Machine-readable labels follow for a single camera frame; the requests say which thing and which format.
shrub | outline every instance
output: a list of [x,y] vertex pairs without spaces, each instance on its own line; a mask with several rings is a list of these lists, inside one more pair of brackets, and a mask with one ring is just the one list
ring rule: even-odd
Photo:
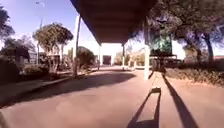
[[19,79],[19,68],[15,61],[0,56],[0,84],[14,82]]
[[49,69],[43,65],[27,65],[23,71],[31,79],[43,77],[49,73]]
[[80,67],[81,70],[88,70],[90,67],[87,64],[84,64]]
[[159,56],[159,57],[166,57],[166,56],[172,56],[172,52],[170,51],[161,51],[160,49],[152,49],[151,50],[151,56]]
[[81,69],[84,65],[93,65],[95,56],[92,51],[89,49],[79,46],[78,47],[78,53],[77,53],[77,59],[78,59],[78,67]]
[[218,66],[217,62],[213,64],[209,64],[208,62],[201,62],[199,63],[181,63],[178,65],[179,69],[201,69],[207,71],[221,71],[220,67]]
[[224,72],[205,69],[166,69],[166,75],[177,79],[189,79],[217,86],[224,86]]
[[[129,54],[125,54],[124,56],[124,64],[128,65],[128,61],[130,60],[130,55]],[[122,52],[118,52],[115,56],[115,65],[122,65],[122,61],[123,61],[123,53]]]
[[132,60],[137,62],[137,65],[143,66],[145,63],[145,54],[133,55]]
[[53,81],[53,80],[58,80],[61,78],[61,75],[57,74],[57,73],[50,73],[48,76],[46,76],[44,79],[45,80],[50,80],[50,81]]

street lamp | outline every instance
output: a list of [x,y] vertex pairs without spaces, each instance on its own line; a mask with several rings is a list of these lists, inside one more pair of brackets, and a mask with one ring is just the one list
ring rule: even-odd
[[[37,1],[36,4],[37,5],[42,5],[43,9],[45,7],[43,1]],[[40,21],[40,29],[42,28],[42,25],[43,25],[43,19],[44,19],[44,17],[42,16],[41,21]],[[40,45],[39,45],[39,42],[38,42],[37,43],[37,64],[39,64],[39,56],[40,56],[39,54],[40,54]]]

pavement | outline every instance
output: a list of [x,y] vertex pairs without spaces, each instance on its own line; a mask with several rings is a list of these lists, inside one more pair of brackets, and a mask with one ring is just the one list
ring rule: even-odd
[[223,128],[224,88],[105,67],[1,109],[0,128]]
[[56,85],[72,79],[72,77],[66,77],[53,81],[46,80],[32,80],[18,83],[11,83],[0,86],[0,108],[11,104],[14,100],[17,100],[21,95],[33,90],[45,88],[46,86]]

